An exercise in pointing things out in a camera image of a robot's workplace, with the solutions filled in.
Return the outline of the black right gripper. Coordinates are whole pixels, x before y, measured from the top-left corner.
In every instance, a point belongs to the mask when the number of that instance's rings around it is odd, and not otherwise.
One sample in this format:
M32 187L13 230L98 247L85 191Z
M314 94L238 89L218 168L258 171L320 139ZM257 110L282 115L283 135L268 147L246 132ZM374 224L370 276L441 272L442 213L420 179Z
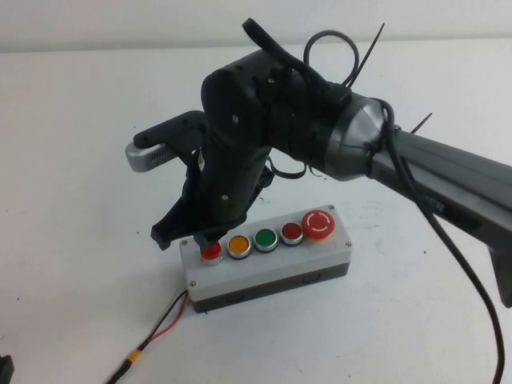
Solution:
M258 90L275 67L233 64L203 81L207 132L202 144L204 167L193 199L199 224L193 228L190 205L180 197L151 228L150 236L160 250L188 235L194 235L201 250L208 250L221 238L214 230L228 230L246 220L270 152L265 132L267 107Z

